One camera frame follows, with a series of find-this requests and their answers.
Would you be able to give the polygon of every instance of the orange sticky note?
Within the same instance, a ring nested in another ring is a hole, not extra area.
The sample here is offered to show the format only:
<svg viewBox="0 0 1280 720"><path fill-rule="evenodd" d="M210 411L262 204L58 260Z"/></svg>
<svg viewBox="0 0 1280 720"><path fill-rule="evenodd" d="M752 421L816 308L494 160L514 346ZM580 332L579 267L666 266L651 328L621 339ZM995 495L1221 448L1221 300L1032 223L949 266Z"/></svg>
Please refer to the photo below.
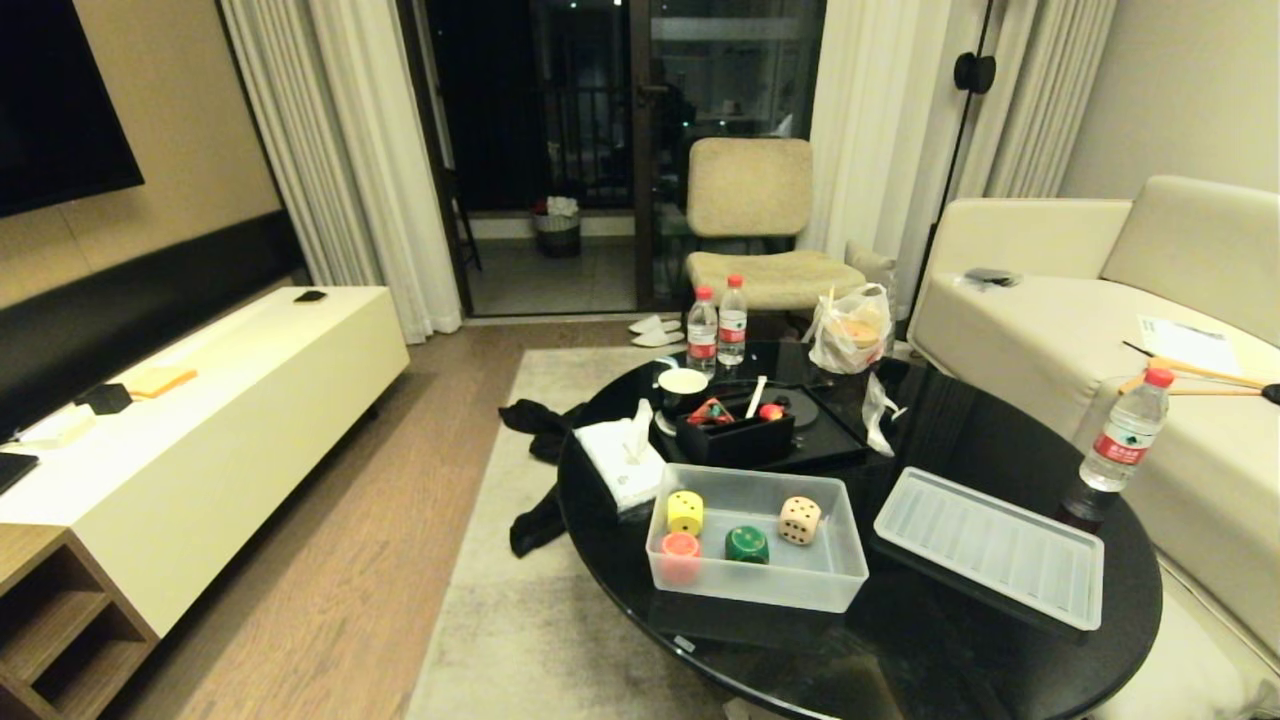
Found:
<svg viewBox="0 0 1280 720"><path fill-rule="evenodd" d="M195 368L147 368L138 377L124 383L124 387L129 395L160 397L195 377Z"/></svg>

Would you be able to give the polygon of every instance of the sofa armrest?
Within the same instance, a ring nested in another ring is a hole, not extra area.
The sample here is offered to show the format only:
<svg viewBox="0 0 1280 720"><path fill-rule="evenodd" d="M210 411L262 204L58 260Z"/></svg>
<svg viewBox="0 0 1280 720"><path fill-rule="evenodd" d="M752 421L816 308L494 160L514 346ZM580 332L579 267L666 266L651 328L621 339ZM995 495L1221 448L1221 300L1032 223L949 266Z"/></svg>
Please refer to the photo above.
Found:
<svg viewBox="0 0 1280 720"><path fill-rule="evenodd" d="M942 215L927 274L998 268L1097 278L1132 206L1128 200L956 200Z"/></svg>

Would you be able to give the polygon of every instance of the white curtain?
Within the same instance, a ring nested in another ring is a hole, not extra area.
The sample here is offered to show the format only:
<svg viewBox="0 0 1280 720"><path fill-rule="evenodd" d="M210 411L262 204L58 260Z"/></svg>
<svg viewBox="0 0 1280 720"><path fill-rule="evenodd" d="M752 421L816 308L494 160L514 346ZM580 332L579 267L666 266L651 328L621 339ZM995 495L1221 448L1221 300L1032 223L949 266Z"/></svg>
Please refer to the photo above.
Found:
<svg viewBox="0 0 1280 720"><path fill-rule="evenodd" d="M1010 0L997 47L1018 78L982 108L956 197L1055 197L1080 129L1116 0Z"/></svg>
<svg viewBox="0 0 1280 720"><path fill-rule="evenodd" d="M950 5L827 3L809 132L814 208L799 247L897 258Z"/></svg>
<svg viewBox="0 0 1280 720"><path fill-rule="evenodd" d="M394 0L221 0L320 284L387 284L406 342L462 324Z"/></svg>

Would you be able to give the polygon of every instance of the water bottle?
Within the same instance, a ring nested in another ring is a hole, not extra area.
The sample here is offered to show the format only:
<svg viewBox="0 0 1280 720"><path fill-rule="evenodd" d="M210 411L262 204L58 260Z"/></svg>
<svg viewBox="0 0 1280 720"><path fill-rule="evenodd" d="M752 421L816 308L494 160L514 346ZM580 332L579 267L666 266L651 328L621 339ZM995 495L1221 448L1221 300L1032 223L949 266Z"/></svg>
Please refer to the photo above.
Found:
<svg viewBox="0 0 1280 720"><path fill-rule="evenodd" d="M1138 469L1169 414L1169 386L1174 373L1147 370L1142 386L1116 401L1106 427L1080 464L1080 482L1062 497L1059 520L1087 532L1102 525L1107 509Z"/></svg>
<svg viewBox="0 0 1280 720"><path fill-rule="evenodd" d="M703 286L694 291L698 299L689 309L685 336L689 338L689 351L685 365L703 374L716 374L716 305L712 302L712 288Z"/></svg>
<svg viewBox="0 0 1280 720"><path fill-rule="evenodd" d="M721 299L719 341L717 359L721 365L740 365L746 354L746 296L742 295L742 275L728 277L728 291Z"/></svg>

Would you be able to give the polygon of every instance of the beige dice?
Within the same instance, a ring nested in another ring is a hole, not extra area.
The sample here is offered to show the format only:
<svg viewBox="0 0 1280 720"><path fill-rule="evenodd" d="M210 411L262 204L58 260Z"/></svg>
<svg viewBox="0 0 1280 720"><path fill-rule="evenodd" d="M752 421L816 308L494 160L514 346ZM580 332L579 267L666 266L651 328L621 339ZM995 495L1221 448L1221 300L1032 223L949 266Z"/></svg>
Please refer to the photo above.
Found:
<svg viewBox="0 0 1280 720"><path fill-rule="evenodd" d="M822 510L808 497L795 496L782 503L778 514L778 534L787 542L809 544L818 534L818 520Z"/></svg>

